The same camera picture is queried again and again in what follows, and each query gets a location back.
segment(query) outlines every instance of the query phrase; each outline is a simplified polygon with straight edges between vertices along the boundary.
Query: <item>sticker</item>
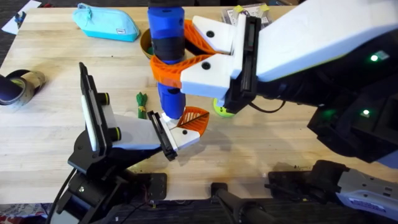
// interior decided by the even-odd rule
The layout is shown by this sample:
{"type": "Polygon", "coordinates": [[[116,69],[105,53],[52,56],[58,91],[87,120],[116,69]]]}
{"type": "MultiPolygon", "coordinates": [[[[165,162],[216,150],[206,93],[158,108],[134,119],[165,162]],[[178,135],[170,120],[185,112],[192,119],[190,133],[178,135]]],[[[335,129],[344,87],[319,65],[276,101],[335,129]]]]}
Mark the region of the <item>sticker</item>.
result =
{"type": "Polygon", "coordinates": [[[350,200],[350,202],[353,205],[355,205],[355,206],[359,206],[359,207],[363,207],[363,208],[372,209],[372,210],[376,210],[376,211],[379,211],[379,212],[386,213],[386,210],[381,205],[376,205],[375,203],[365,202],[365,201],[358,200],[358,199],[355,199],[355,198],[348,198],[348,200],[350,200]]]}
{"type": "Polygon", "coordinates": [[[116,32],[118,34],[126,34],[126,30],[125,29],[116,29],[116,32]]]}

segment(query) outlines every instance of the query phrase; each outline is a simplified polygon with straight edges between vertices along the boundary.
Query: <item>packing tape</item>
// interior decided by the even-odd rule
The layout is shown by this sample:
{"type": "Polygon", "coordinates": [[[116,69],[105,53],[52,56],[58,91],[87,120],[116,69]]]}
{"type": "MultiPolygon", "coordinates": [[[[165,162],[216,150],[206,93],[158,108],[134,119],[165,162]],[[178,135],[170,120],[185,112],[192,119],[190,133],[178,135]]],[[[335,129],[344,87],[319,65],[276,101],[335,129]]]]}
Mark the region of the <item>packing tape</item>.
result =
{"type": "Polygon", "coordinates": [[[28,103],[40,91],[46,81],[43,73],[29,70],[16,70],[6,78],[22,88],[22,91],[15,98],[11,100],[0,99],[0,105],[11,109],[18,109],[28,103]]]}

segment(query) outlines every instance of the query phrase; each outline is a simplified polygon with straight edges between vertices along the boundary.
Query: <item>blue pencil case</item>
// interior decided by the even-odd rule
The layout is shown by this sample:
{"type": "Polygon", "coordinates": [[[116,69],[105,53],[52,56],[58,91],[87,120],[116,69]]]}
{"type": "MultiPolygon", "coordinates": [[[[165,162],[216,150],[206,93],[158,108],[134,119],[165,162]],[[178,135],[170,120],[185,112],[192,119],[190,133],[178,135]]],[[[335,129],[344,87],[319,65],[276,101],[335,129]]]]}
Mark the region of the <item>blue pencil case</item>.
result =
{"type": "Polygon", "coordinates": [[[118,9],[80,3],[73,12],[73,20],[89,37],[133,42],[139,35],[139,29],[131,17],[118,9]]]}

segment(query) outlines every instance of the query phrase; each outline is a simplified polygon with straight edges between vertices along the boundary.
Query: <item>wooden tabletop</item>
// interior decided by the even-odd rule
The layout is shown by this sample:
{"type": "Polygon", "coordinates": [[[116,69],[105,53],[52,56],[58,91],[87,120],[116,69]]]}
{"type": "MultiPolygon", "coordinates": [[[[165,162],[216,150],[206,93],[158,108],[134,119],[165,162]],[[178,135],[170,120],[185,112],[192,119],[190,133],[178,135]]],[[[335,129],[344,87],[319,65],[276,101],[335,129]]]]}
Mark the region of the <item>wooden tabletop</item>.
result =
{"type": "MultiPolygon", "coordinates": [[[[271,7],[277,19],[292,7],[271,7]]],[[[85,123],[80,105],[83,62],[97,89],[108,92],[116,114],[137,116],[136,94],[149,95],[147,110],[161,112],[156,82],[139,40],[133,43],[87,37],[72,21],[74,9],[28,12],[0,73],[17,69],[43,72],[48,83],[33,100],[12,112],[0,108],[0,203],[52,202],[72,167],[67,159],[85,123]]],[[[147,8],[122,8],[141,32],[148,28],[147,8]]],[[[220,20],[220,7],[186,7],[185,16],[220,20]]],[[[257,98],[261,108],[278,100],[257,98]]],[[[203,199],[212,182],[226,182],[240,197],[270,197],[263,185],[272,170],[309,170],[319,159],[341,162],[362,172],[395,181],[398,171],[378,163],[343,157],[316,140],[307,127],[315,108],[287,103],[274,114],[246,107],[222,118],[212,99],[187,96],[187,105],[210,111],[200,142],[169,162],[162,153],[134,165],[134,172],[165,172],[167,199],[203,199]]]]}

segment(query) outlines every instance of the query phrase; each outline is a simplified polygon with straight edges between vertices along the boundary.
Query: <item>black cable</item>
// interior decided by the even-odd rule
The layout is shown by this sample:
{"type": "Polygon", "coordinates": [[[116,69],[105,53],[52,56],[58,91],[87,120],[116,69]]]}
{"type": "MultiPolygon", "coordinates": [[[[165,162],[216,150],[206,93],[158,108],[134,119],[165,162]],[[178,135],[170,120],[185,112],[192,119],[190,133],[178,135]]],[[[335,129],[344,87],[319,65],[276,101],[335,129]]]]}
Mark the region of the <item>black cable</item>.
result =
{"type": "Polygon", "coordinates": [[[263,113],[275,113],[276,111],[279,111],[282,107],[284,107],[284,106],[285,106],[285,103],[286,103],[286,101],[284,100],[284,101],[282,102],[281,106],[280,106],[278,109],[272,110],[272,111],[263,110],[263,109],[261,109],[260,107],[258,107],[257,105],[255,105],[253,102],[250,102],[250,103],[249,103],[249,106],[251,106],[251,107],[253,107],[254,109],[256,109],[256,110],[258,110],[258,111],[260,111],[260,112],[263,112],[263,113]]]}
{"type": "Polygon", "coordinates": [[[143,211],[143,212],[168,211],[168,210],[170,210],[169,208],[171,208],[171,207],[184,207],[184,206],[189,206],[189,205],[191,205],[193,202],[194,202],[194,200],[192,200],[192,201],[190,201],[190,202],[188,202],[188,203],[181,203],[181,204],[178,204],[178,203],[176,203],[176,204],[161,203],[161,204],[156,205],[156,208],[150,208],[150,209],[138,208],[138,210],[143,211]],[[166,207],[166,209],[163,209],[163,210],[158,209],[160,206],[163,206],[163,205],[166,207]]]}
{"type": "Polygon", "coordinates": [[[72,178],[72,176],[75,174],[75,171],[76,171],[76,169],[73,168],[72,171],[70,172],[69,176],[67,177],[67,179],[62,184],[62,187],[61,187],[60,191],[58,192],[57,196],[54,199],[54,202],[51,205],[50,212],[49,212],[49,215],[47,216],[45,224],[50,224],[52,215],[54,214],[55,206],[57,205],[58,201],[60,200],[60,197],[61,197],[61,194],[63,193],[63,190],[65,190],[65,187],[69,183],[69,181],[72,178]]]}
{"type": "Polygon", "coordinates": [[[124,220],[120,223],[120,224],[123,224],[136,210],[138,210],[139,208],[141,208],[142,206],[144,206],[146,203],[144,202],[144,203],[142,203],[142,204],[140,204],[138,207],[135,207],[135,206],[133,206],[133,205],[131,205],[131,206],[133,206],[135,209],[133,210],[133,211],[131,211],[125,218],[124,218],[124,220]]]}

